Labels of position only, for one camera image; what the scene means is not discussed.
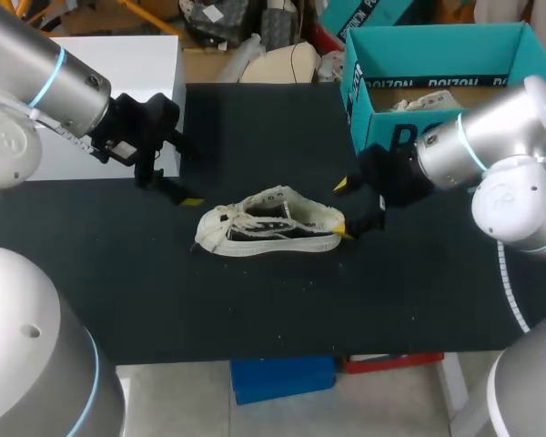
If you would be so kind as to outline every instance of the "floor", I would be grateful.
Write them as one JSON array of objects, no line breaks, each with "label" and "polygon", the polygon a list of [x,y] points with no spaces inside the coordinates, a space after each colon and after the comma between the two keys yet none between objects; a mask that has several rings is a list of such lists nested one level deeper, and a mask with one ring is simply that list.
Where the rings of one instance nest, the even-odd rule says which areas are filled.
[{"label": "floor", "polygon": [[[468,387],[497,354],[460,354]],[[126,366],[125,437],[448,437],[434,366],[340,374],[332,390],[239,407],[227,361]],[[488,426],[478,437],[495,436]]]}]

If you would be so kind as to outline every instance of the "shoelace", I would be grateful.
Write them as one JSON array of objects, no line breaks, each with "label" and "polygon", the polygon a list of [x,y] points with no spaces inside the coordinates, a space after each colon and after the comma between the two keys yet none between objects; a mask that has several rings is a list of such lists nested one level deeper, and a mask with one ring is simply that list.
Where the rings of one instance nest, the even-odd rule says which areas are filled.
[{"label": "shoelace", "polygon": [[[218,233],[218,240],[217,244],[215,244],[212,251],[214,252],[218,246],[222,244],[222,242],[227,238],[229,231],[232,229],[233,225],[237,229],[242,229],[247,233],[248,235],[254,235],[258,236],[255,232],[251,232],[252,229],[263,229],[264,224],[263,221],[272,221],[272,218],[262,218],[259,217],[258,219],[254,216],[251,216],[250,214],[246,213],[245,211],[241,210],[238,206],[229,205],[227,207],[216,207],[216,210],[221,214],[221,216],[227,216],[227,219],[224,221],[221,221],[220,223],[217,223],[214,226],[211,226],[210,228],[206,229],[206,232],[202,239],[198,241],[197,243],[201,243],[204,241],[209,235],[212,235],[214,233]],[[268,237],[280,237],[282,239],[288,239],[285,235],[281,235],[277,232],[270,232],[267,234]]]}]

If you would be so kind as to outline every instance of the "red object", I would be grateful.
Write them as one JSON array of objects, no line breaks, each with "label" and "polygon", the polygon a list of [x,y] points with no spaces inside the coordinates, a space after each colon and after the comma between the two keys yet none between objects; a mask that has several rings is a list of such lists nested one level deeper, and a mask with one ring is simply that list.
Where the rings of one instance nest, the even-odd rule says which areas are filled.
[{"label": "red object", "polygon": [[344,369],[350,374],[366,373],[368,371],[387,371],[402,367],[422,366],[430,362],[443,361],[444,358],[444,353],[414,353],[392,360],[350,361],[345,358]]},{"label": "red object", "polygon": [[344,45],[341,44],[341,41],[324,29],[317,21],[313,25],[312,39],[313,45],[322,55],[333,52],[334,50],[344,51]]}]

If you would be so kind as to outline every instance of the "blue plastic crate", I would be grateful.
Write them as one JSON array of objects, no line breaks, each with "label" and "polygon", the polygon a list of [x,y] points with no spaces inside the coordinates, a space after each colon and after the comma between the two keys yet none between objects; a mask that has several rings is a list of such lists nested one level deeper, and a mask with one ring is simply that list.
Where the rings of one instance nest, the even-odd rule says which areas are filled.
[{"label": "blue plastic crate", "polygon": [[242,360],[230,362],[237,404],[266,401],[330,389],[336,379],[332,358]]}]

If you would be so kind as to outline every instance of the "beige bag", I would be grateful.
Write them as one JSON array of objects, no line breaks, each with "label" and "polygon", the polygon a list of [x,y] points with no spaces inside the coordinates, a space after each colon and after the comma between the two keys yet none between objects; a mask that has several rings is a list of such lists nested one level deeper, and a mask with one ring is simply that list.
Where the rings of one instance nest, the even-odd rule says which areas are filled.
[{"label": "beige bag", "polygon": [[319,67],[320,57],[310,43],[271,50],[250,62],[240,78],[242,83],[309,83]]}]

